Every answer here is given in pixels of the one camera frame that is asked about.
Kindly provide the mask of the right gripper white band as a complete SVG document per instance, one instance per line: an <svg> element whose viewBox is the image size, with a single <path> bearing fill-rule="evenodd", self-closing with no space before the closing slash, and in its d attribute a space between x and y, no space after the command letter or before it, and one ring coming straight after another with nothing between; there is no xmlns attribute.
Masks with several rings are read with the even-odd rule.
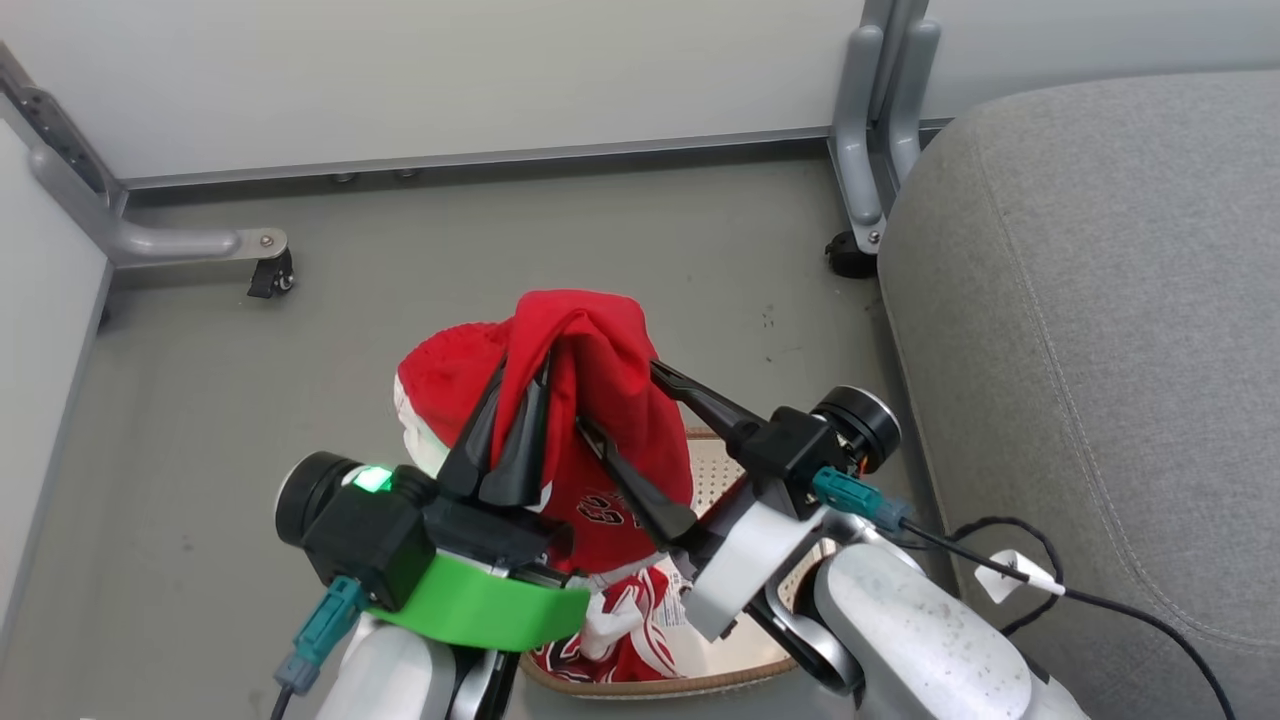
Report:
<svg viewBox="0 0 1280 720"><path fill-rule="evenodd" d="M700 418L731 457L764 427L755 413L662 360L649 365L654 386ZM778 491L759 496L748 478L736 480L698 525L694 510L646 479L600 425L579 416L576 428L659 551L689 550L696 528L703 532L698 550L686 552L682 569L694 574L682 603L687 624L709 642L722 638L755 597L776 591L822 537L828 507L818 505L808 519L796 519L774 506Z"/></svg>

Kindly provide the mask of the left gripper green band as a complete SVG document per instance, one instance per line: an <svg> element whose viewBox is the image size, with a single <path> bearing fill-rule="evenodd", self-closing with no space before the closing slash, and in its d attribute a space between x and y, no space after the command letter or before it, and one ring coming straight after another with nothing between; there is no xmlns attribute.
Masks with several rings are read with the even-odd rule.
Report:
<svg viewBox="0 0 1280 720"><path fill-rule="evenodd" d="M445 644L516 653L581 629L591 593L552 568L571 553L572 527L517 509L541 503L550 369L545 356L490 469L506 372L499 361L438 473L444 489L465 498L440 497L424 509L436 555L403 609L372 606L374 618Z"/></svg>

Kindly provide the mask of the red and white sports jersey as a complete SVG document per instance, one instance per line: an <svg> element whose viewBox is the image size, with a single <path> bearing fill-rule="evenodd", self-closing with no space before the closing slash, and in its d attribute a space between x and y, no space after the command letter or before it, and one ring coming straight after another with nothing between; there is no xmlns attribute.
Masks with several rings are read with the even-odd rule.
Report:
<svg viewBox="0 0 1280 720"><path fill-rule="evenodd" d="M535 650L534 662L566 682L631 683L678 678L659 609L669 578L662 552L631 514L614 482L579 434L585 416L620 455L676 503L689 506L694 479L681 411L652 382L657 351L641 306L586 290L531 291L503 322L453 325L428 337L398 365L393 383L404 447L436 471L461 437L495 369L495 450L520 401L517 384L550 361L550 406L541 497L535 510L573 532L553 561L580 573L591 591L582 629Z"/></svg>

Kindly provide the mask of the black caster wheel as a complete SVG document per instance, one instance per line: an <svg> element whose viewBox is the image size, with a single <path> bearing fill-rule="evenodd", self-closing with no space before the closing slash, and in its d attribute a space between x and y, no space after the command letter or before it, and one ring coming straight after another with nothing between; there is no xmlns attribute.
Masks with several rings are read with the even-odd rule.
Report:
<svg viewBox="0 0 1280 720"><path fill-rule="evenodd" d="M869 279L878 274L878 255L864 252L852 231L837 233L824 249L828 268L849 279Z"/></svg>
<svg viewBox="0 0 1280 720"><path fill-rule="evenodd" d="M285 249L275 258L265 258L257 261L247 295L252 299L275 299L289 293L293 286L293 256L292 251Z"/></svg>

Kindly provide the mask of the grey metal partition foot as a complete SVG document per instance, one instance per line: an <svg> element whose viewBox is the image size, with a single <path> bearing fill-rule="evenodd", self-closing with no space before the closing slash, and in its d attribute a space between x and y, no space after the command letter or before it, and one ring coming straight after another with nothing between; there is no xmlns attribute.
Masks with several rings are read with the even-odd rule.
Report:
<svg viewBox="0 0 1280 720"><path fill-rule="evenodd" d="M285 232L276 228L161 229L127 220L127 190L55 96L35 82L3 41L0 91L15 108L18 126L35 133L28 155L33 177L114 266L256 265L289 249Z"/></svg>
<svg viewBox="0 0 1280 720"><path fill-rule="evenodd" d="M922 110L942 28L929 0L865 0L838 81L829 159L852 231L878 255L892 201L922 152Z"/></svg>

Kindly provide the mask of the grey fabric sofa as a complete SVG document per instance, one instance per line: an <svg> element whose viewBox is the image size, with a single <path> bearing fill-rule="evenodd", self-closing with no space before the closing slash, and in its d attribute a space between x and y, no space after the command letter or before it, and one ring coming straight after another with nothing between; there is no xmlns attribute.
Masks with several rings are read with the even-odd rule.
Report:
<svg viewBox="0 0 1280 720"><path fill-rule="evenodd" d="M1280 720L1280 70L968 110L879 284L943 528L1028 521Z"/></svg>

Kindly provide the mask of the grey partition base rail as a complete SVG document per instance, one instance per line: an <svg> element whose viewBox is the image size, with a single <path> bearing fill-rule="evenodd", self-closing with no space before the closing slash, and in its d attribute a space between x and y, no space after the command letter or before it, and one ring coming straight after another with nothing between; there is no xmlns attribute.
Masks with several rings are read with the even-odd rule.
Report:
<svg viewBox="0 0 1280 720"><path fill-rule="evenodd" d="M282 181L334 174L362 174L401 169L429 170L436 168L480 167L521 161L557 161L577 158L608 158L646 152L676 152L686 150L755 146L791 141L827 138L831 126L813 126L791 129L753 131L728 135L704 135L684 138L657 138L611 143L588 143L552 149L525 149L485 152L461 152L422 158L390 158L357 161L328 161L285 167L265 167L239 170L210 170L168 176L120 178L124 190L164 190L175 187L224 184L239 182Z"/></svg>

